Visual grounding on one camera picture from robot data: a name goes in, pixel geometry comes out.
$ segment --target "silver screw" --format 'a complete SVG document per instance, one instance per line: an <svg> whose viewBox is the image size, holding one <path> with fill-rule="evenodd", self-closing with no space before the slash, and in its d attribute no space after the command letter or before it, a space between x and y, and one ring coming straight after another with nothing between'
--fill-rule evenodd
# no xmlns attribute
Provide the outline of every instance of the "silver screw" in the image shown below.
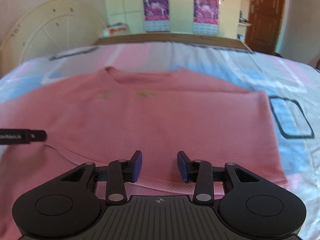
<svg viewBox="0 0 320 240"><path fill-rule="evenodd" d="M196 196L196 199L201 201L201 202L206 202L211 199L211 196L209 194L198 194Z"/></svg>
<svg viewBox="0 0 320 240"><path fill-rule="evenodd" d="M124 196L121 195L121 194L111 194L108 199L110 201L115 201L115 202L118 202L118 201L121 201L124 199Z"/></svg>

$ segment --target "bed headboard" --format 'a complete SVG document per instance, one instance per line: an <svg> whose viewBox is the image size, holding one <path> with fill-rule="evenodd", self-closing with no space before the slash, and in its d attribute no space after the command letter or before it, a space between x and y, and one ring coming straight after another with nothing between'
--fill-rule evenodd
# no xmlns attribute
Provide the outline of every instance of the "bed headboard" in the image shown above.
<svg viewBox="0 0 320 240"><path fill-rule="evenodd" d="M93 44L105 28L89 4L79 0L51 0L20 18L0 46L5 75L35 57Z"/></svg>

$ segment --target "brown wooden door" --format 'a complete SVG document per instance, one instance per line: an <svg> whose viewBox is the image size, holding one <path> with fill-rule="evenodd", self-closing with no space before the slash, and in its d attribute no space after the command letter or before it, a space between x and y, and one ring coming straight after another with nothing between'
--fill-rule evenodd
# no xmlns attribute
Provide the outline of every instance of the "brown wooden door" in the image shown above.
<svg viewBox="0 0 320 240"><path fill-rule="evenodd" d="M253 0L245 43L253 51L273 54L278 39L284 0Z"/></svg>

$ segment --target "ribbed gray plate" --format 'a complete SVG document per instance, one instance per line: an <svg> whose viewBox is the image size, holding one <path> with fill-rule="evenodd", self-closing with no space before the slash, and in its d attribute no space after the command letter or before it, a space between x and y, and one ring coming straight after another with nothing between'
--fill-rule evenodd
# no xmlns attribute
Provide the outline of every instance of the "ribbed gray plate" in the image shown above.
<svg viewBox="0 0 320 240"><path fill-rule="evenodd" d="M23 236L21 240L31 240ZM213 209L187 196L133 196L129 203L107 208L103 217L70 240L244 240L226 228ZM297 240L290 236L288 240Z"/></svg>

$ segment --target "bedsheet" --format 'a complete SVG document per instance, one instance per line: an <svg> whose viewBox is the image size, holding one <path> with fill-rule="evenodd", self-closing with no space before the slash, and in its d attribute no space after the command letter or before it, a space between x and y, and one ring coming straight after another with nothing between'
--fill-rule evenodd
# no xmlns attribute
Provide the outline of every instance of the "bedsheet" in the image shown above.
<svg viewBox="0 0 320 240"><path fill-rule="evenodd" d="M0 80L0 101L105 66L128 72L185 67L249 91L265 90L270 96L281 162L290 190L307 207L307 218L299 236L320 239L320 126L317 125L320 123L320 73L317 70L260 53L180 43L87 47L25 62ZM5 147L1 147L0 153L4 150Z"/></svg>

